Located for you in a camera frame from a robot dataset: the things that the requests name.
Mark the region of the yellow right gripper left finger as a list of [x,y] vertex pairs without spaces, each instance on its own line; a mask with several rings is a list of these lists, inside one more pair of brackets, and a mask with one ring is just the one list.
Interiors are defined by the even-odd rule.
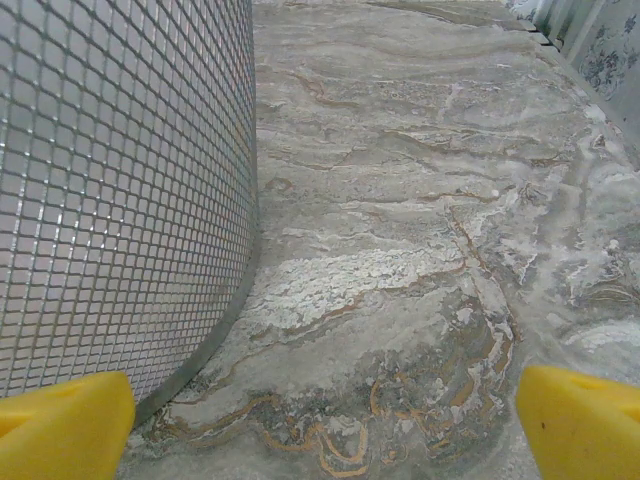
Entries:
[[113,479],[135,418],[123,372],[1,400],[3,479]]

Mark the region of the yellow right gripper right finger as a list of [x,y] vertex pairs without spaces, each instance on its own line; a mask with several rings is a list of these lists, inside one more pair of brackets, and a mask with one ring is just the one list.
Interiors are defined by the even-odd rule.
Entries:
[[543,479],[637,479],[639,388],[552,366],[524,369],[516,410]]

